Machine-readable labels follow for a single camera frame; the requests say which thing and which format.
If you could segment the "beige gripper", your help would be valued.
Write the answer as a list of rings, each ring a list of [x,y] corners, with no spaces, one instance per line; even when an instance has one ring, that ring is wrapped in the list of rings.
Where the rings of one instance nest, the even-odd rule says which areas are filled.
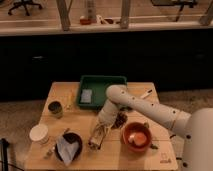
[[[97,124],[88,140],[88,145],[91,149],[100,149],[105,139],[107,133],[109,131],[109,127],[104,124]]]

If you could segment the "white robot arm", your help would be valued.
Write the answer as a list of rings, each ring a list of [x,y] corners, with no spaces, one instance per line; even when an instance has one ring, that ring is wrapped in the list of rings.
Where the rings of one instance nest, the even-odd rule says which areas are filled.
[[[105,103],[89,138],[92,148],[100,146],[121,106],[132,108],[184,139],[182,171],[213,171],[213,108],[190,114],[138,98],[125,85],[111,85],[106,89]]]

